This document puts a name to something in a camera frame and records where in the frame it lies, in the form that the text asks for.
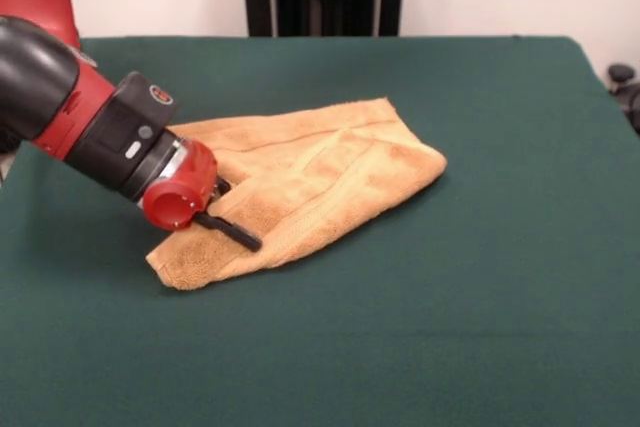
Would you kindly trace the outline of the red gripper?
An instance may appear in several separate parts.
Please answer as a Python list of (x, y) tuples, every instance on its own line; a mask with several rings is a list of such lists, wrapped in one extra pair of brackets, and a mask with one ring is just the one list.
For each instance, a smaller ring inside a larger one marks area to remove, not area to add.
[(216, 230), (249, 251), (262, 248), (261, 239), (240, 225), (204, 212), (211, 196), (222, 197), (232, 186), (217, 177), (213, 152), (193, 139), (178, 139), (174, 153), (141, 198), (141, 209), (154, 226), (176, 231), (193, 222)]

